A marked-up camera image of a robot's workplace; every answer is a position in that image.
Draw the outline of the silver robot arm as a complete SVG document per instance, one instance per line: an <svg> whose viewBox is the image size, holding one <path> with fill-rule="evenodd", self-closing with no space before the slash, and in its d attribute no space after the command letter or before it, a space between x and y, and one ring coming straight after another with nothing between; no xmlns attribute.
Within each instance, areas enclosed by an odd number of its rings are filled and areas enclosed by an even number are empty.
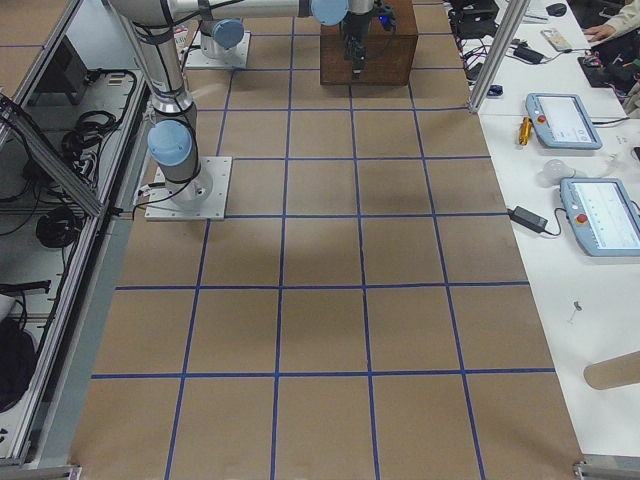
<svg viewBox="0 0 640 480"><path fill-rule="evenodd" d="M209 58L236 49L244 39L246 18L312 17L323 26L338 26L354 79L373 60L366 46L372 22L387 31L396 28L394 10L383 1L169 1L163 9L167 23L189 16L201 21L200 47Z"/></svg>
<svg viewBox="0 0 640 480"><path fill-rule="evenodd" d="M113 1L152 93L156 124L147 136L168 199L194 210L211 193L213 180L202 169L196 141L197 110L178 58L166 1Z"/></svg>

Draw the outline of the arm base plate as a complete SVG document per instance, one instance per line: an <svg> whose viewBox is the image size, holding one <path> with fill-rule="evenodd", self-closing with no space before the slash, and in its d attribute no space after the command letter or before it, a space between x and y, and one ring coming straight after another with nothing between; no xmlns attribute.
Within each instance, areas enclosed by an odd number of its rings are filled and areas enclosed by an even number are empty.
<svg viewBox="0 0 640 480"><path fill-rule="evenodd" d="M233 70L247 66L251 32L245 31L242 40L230 49L224 49L214 41L206 40L206 48L201 48L201 33L194 37L186 56L186 69L191 70Z"/></svg>
<svg viewBox="0 0 640 480"><path fill-rule="evenodd" d="M226 213L231 157L203 156L199 175L178 195L180 186L168 183L150 192L144 216L149 221L223 220Z"/></svg>

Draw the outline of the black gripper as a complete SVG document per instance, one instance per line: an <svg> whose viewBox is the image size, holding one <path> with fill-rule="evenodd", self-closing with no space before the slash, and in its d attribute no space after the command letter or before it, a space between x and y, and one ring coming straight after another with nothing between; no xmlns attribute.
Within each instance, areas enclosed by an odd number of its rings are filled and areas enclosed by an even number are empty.
<svg viewBox="0 0 640 480"><path fill-rule="evenodd" d="M351 34L346 34L343 38L344 59L351 63L353 80L359 80L361 71L366 65L366 46L362 40Z"/></svg>

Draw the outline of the person hand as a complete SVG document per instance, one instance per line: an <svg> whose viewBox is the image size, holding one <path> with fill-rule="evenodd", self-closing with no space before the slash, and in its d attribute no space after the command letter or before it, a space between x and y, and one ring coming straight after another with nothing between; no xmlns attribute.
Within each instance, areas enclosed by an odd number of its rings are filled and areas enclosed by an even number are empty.
<svg viewBox="0 0 640 480"><path fill-rule="evenodd" d="M599 42L611 37L616 30L608 24L592 26L583 31L590 43Z"/></svg>

